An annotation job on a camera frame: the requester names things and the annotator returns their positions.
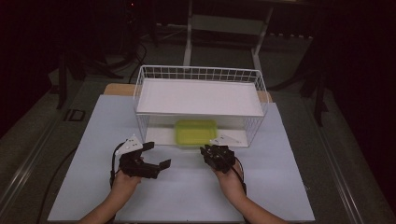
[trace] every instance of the cable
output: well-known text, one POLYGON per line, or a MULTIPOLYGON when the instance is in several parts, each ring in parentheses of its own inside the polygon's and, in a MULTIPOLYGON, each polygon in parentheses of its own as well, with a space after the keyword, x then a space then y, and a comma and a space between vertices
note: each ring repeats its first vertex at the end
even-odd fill
POLYGON ((55 170, 55 173, 52 175, 52 177, 51 177, 51 179, 50 179, 50 181, 49 181, 49 184, 47 185, 46 191, 45 191, 45 193, 44 193, 44 199, 43 199, 43 201, 41 202, 40 211, 39 211, 39 213, 38 213, 37 221, 35 222, 36 224, 39 224, 39 223, 40 223, 41 215, 42 215, 43 209, 44 209, 44 204, 46 203, 47 195, 48 195, 48 193, 49 193, 49 191, 50 191, 50 186, 51 186, 51 184, 52 184, 52 181, 54 180, 55 176, 58 174, 58 171, 59 171, 59 170, 61 169, 61 167, 64 165, 64 162, 65 162, 74 152, 76 152, 76 150, 77 150, 77 147, 74 148, 73 150, 71 150, 71 151, 69 152, 69 154, 67 154, 67 156, 64 157, 64 159, 62 160, 61 164, 59 164, 59 166, 58 166, 58 167, 56 168, 56 170, 55 170))

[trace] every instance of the wrist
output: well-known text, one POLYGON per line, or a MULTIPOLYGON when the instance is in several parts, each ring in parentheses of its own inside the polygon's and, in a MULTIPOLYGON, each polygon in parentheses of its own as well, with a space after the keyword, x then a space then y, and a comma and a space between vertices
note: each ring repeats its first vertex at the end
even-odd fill
POLYGON ((238 194, 229 195, 227 199, 233 206, 236 207, 238 204, 245 202, 248 199, 248 197, 245 193, 238 193, 238 194))

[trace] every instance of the yellow container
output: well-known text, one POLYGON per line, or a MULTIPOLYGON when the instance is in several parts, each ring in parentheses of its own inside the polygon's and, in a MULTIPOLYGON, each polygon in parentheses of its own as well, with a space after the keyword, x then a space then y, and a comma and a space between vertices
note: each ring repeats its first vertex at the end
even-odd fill
POLYGON ((176 142, 180 146, 202 146, 218 135, 213 119, 181 119, 175 124, 176 142))

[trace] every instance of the wire basket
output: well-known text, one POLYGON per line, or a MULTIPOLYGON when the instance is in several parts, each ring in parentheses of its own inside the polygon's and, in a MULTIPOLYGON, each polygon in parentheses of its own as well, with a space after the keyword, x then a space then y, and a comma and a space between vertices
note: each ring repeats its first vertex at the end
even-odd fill
POLYGON ((143 65, 140 67, 134 90, 134 110, 144 140, 146 139, 146 133, 148 131, 150 115, 139 114, 136 110, 140 102, 140 96, 146 78, 254 83, 263 116, 261 118, 246 117, 243 119, 248 145, 253 141, 268 109, 269 95, 265 89, 262 72, 259 70, 198 66, 143 65))

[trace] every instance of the white tabletop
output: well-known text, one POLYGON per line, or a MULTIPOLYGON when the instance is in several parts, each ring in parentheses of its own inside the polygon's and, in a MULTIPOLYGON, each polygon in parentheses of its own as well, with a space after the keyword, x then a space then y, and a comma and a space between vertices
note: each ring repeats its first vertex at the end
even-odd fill
MULTIPOLYGON (((102 95, 50 211, 49 221, 76 221, 109 193, 114 148, 140 132, 131 96, 102 95)), ((249 148, 232 148, 245 169, 247 196, 287 221, 315 220, 276 104, 249 148)), ((199 150, 156 146, 145 162, 172 159, 157 179, 143 179, 117 213, 125 222, 241 222, 199 150)))

